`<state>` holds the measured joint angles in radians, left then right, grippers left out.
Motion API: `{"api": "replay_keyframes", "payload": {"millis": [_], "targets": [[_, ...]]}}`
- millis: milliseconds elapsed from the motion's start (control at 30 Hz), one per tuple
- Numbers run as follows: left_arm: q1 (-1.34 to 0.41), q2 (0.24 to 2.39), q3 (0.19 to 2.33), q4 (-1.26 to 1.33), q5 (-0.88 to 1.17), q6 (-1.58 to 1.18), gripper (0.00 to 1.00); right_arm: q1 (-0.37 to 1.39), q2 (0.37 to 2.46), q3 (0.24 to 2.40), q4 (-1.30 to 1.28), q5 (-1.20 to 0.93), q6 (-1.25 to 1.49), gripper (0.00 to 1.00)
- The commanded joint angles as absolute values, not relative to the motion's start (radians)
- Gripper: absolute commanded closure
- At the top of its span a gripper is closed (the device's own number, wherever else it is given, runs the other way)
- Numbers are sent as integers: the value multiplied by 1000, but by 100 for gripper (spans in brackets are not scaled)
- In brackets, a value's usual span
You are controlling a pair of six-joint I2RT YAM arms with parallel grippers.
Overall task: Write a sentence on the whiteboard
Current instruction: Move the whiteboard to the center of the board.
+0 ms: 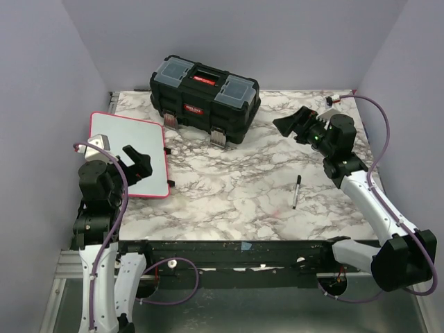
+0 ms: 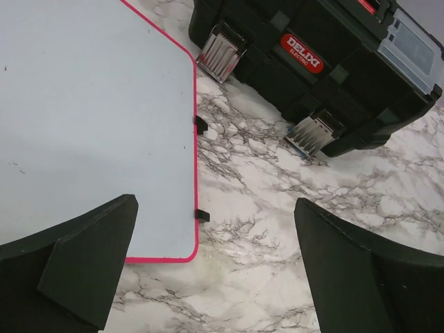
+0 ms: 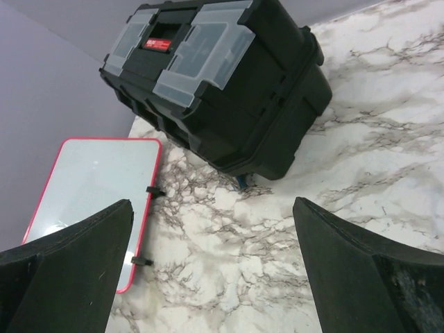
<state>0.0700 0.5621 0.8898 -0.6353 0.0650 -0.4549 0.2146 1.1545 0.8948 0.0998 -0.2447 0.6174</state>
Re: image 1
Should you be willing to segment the black and white marker pen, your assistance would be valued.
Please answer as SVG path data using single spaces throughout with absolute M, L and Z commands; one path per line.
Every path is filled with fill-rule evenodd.
M 297 177 L 297 180 L 296 180 L 294 194 L 293 194 L 293 200 L 292 200 L 292 209 L 293 210 L 295 210 L 297 207 L 301 182 L 302 182 L 302 176 L 299 174 Z

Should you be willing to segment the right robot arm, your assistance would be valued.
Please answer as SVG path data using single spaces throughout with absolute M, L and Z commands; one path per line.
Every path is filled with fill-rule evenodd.
M 389 202 L 374 182 L 366 164 L 354 153 L 357 130 L 352 117 L 330 110 L 330 119 L 302 106 L 296 113 L 273 120 L 280 134 L 295 135 L 323 156 L 326 176 L 362 213 L 379 247 L 347 237 L 328 239 L 319 263 L 329 272 L 350 265 L 370 273 L 383 291 L 395 291 L 421 282 L 436 282 L 434 258 L 437 240 L 430 230 L 419 230 Z

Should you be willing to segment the pink framed whiteboard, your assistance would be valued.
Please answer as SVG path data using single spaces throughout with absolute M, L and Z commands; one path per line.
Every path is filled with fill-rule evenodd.
M 123 151 L 130 145 L 139 154 L 150 157 L 152 174 L 129 185 L 129 196 L 138 198 L 166 198 L 170 194 L 167 151 L 162 125 L 141 119 L 94 112 L 90 117 L 89 135 L 108 137 L 110 150 L 127 166 L 133 165 Z

